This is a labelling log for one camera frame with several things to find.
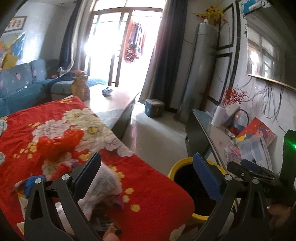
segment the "blue gripper pad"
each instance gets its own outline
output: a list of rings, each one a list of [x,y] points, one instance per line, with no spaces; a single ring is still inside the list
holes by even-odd
[[[219,202],[221,199],[221,183],[209,168],[207,161],[199,153],[193,156],[193,168],[210,198]]]
[[[246,159],[241,160],[241,165],[254,173],[260,173],[260,166]]]

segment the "blanket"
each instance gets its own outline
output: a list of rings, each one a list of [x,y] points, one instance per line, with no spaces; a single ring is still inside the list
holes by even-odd
[[[68,172],[85,163],[93,151],[99,151],[102,161],[120,178],[124,209],[114,207],[107,214],[120,226],[121,241],[176,240],[194,212],[186,191],[131,152],[77,97],[22,110],[4,121],[0,209],[21,237],[28,200],[19,193],[19,184],[31,176],[57,179],[63,170]],[[62,136],[69,129],[84,133],[75,150],[55,163],[38,162],[39,137]]]

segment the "human hand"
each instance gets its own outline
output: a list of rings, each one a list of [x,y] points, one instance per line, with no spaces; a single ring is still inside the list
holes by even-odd
[[[119,241],[119,238],[115,235],[116,229],[111,225],[103,236],[103,241]]]
[[[276,229],[282,227],[285,222],[288,220],[288,217],[291,213],[291,208],[284,206],[282,204],[274,204],[267,207],[268,212],[271,215],[276,215],[277,219],[275,221],[274,227]]]

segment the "trash can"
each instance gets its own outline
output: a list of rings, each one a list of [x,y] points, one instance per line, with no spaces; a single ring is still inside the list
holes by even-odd
[[[196,174],[193,164],[193,157],[188,157],[178,161],[168,174],[168,178],[181,186],[193,199],[195,211],[191,221],[195,223],[205,223],[207,218],[216,206],[216,201],[210,199],[205,187]],[[211,165],[216,165],[225,175],[227,172],[217,164],[208,161]]]
[[[150,118],[162,117],[165,104],[156,99],[147,99],[145,101],[145,114]]]

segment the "blue sofa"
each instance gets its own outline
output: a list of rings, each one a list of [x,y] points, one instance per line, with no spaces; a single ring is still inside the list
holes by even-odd
[[[73,80],[52,85],[54,79],[46,79],[46,74],[46,63],[43,59],[0,71],[0,117],[51,101],[51,93],[71,95]],[[89,87],[96,84],[106,82],[89,78]]]

